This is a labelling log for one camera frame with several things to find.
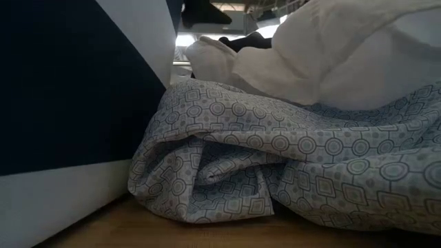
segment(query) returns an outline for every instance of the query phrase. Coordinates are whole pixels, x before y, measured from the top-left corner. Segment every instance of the gray geometric pattern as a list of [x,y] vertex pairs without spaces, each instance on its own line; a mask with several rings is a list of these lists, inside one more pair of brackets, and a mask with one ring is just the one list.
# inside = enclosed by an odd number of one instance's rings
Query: gray geometric pattern
[[274,213],[441,235],[441,81],[370,111],[298,107],[186,79],[150,121],[128,188],[189,223]]

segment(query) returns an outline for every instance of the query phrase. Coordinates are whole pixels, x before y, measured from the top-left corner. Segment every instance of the wooden floor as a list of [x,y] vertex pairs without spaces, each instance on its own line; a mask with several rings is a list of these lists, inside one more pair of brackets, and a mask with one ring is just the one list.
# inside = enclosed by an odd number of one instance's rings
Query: wooden floor
[[435,236],[404,231],[359,232],[319,227],[290,211],[208,225],[153,215],[126,196],[37,247],[438,247]]

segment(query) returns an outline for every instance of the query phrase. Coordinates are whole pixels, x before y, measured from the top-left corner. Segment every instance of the crumpled fabric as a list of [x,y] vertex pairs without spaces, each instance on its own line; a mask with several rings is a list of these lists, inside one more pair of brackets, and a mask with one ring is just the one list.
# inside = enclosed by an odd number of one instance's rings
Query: crumpled fabric
[[222,83],[166,91],[129,191],[154,214],[214,223],[274,213],[441,234],[441,81],[370,111],[297,107]]
[[187,52],[201,80],[301,105],[374,110],[441,77],[440,22],[439,0],[312,0],[278,27],[270,49],[236,54],[204,40]]

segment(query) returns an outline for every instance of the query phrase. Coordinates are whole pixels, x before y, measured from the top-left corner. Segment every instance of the dark blue panel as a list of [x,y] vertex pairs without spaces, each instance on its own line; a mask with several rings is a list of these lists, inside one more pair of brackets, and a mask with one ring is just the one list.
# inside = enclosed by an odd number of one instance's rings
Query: dark blue panel
[[0,4],[0,175],[131,158],[165,89],[97,2]]

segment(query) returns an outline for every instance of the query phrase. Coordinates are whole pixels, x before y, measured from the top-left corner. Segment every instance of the patterned bedsheet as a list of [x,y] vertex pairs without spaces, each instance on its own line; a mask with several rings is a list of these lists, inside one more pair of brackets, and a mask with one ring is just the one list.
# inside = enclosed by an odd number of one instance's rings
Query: patterned bedsheet
[[169,89],[128,188],[189,223],[274,213],[319,225],[441,234],[441,81],[371,111],[296,107],[220,83]]

